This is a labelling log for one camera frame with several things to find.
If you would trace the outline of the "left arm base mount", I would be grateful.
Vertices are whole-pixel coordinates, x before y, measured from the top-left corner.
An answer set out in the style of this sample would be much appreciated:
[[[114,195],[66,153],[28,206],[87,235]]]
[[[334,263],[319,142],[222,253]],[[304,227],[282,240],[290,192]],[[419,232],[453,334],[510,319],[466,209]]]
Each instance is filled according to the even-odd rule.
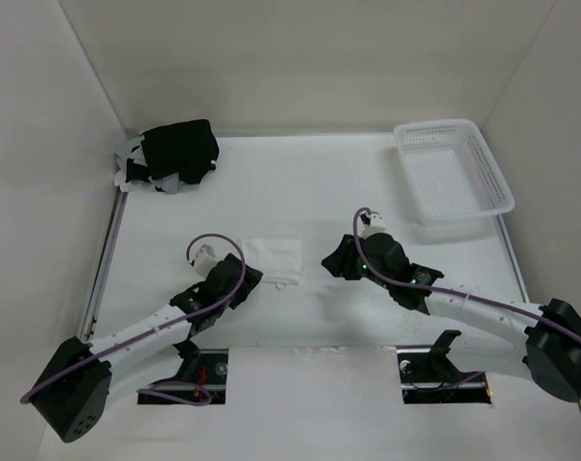
[[[150,385],[138,405],[207,406],[226,403],[230,351],[200,349],[192,341],[180,347],[182,364],[176,374]]]

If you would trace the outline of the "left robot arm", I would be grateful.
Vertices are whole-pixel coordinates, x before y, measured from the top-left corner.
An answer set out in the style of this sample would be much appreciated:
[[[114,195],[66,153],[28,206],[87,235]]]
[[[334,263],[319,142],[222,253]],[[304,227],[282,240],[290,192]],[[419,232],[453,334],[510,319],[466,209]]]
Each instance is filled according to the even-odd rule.
[[[205,278],[144,320],[106,337],[63,341],[35,382],[27,403],[65,443],[93,428],[126,394],[152,392],[172,377],[185,383],[198,372],[193,336],[247,300],[261,271],[234,255],[215,262]]]

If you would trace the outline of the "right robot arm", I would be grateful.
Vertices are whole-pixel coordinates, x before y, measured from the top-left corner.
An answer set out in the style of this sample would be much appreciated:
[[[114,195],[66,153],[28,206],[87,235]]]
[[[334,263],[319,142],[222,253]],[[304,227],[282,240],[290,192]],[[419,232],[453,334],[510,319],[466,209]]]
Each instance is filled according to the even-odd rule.
[[[501,302],[451,286],[436,269],[409,260],[391,235],[346,234],[322,266],[335,278],[369,281],[399,306],[452,320],[419,362],[404,371],[453,386],[476,372],[515,376],[567,402],[581,399],[581,317],[558,299],[548,304]]]

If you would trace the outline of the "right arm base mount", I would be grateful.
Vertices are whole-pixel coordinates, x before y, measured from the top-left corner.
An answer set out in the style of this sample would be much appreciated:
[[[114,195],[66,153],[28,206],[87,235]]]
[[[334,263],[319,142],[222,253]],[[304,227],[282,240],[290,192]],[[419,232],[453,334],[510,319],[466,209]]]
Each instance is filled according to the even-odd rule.
[[[405,404],[490,404],[484,372],[461,372],[448,359],[458,330],[445,330],[433,345],[397,348],[401,397]]]

